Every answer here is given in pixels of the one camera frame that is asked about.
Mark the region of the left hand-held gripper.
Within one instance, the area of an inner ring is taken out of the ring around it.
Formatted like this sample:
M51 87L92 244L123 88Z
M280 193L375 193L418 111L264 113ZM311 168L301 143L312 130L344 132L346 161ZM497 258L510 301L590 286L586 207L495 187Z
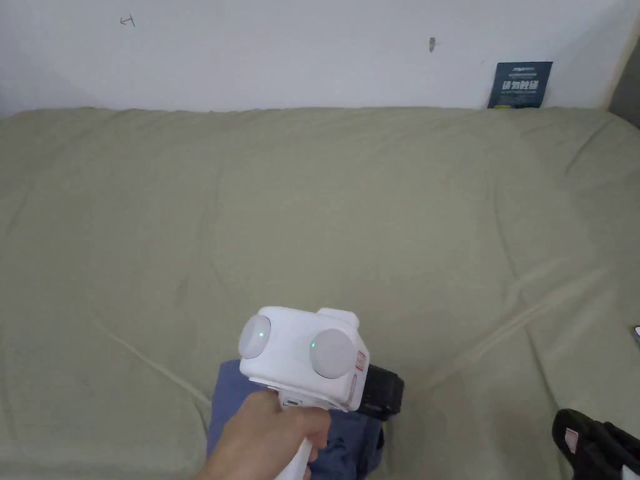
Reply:
M375 366L353 312L266 306L239 340L240 372L278 393L284 408L330 412L314 479L365 479L381 461L384 422L399 414L404 381Z

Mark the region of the person's left hand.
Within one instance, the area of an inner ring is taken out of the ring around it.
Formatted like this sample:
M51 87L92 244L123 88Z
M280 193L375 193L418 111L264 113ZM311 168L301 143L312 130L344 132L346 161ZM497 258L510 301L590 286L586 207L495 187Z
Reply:
M275 392L252 393L225 425L216 448L195 478L276 479L302 442L309 441L303 479L310 479L309 465L327 446L330 426L327 410L283 410Z

